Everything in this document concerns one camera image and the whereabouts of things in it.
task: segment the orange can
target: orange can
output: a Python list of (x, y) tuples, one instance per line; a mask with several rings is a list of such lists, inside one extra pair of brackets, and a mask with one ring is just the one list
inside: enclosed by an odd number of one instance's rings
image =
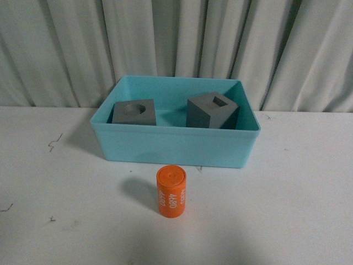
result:
[(161, 214), (175, 218), (185, 210), (186, 173), (176, 165), (162, 167), (157, 172), (158, 205)]

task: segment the plastic bin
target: plastic bin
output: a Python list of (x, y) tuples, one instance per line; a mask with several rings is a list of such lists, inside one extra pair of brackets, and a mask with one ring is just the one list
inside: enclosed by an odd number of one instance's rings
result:
[[(187, 128), (188, 98), (218, 91), (240, 106), (235, 130)], [(117, 101), (154, 99), (157, 126), (112, 124)], [(242, 83), (233, 79), (125, 76), (90, 120), (109, 161), (241, 168), (260, 133)]]

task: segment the gray block with square hole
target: gray block with square hole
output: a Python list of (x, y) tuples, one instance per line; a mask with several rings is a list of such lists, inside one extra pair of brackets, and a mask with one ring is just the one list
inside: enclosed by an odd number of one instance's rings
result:
[(218, 92), (188, 99), (186, 127), (235, 129), (239, 105)]
[(116, 102), (112, 123), (157, 125), (153, 99)]

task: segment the white curtain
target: white curtain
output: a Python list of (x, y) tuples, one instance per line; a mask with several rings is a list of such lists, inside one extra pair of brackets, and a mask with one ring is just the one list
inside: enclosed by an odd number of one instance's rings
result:
[(255, 110), (353, 112), (353, 1), (0, 1), (0, 105), (97, 107), (124, 75), (236, 78)]

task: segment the white tabletop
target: white tabletop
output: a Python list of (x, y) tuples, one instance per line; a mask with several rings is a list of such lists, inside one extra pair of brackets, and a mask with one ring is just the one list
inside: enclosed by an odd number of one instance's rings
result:
[(162, 165), (104, 160), (94, 112), (0, 107), (0, 264), (353, 264), (353, 114), (257, 112), (247, 166), (184, 166), (168, 219)]

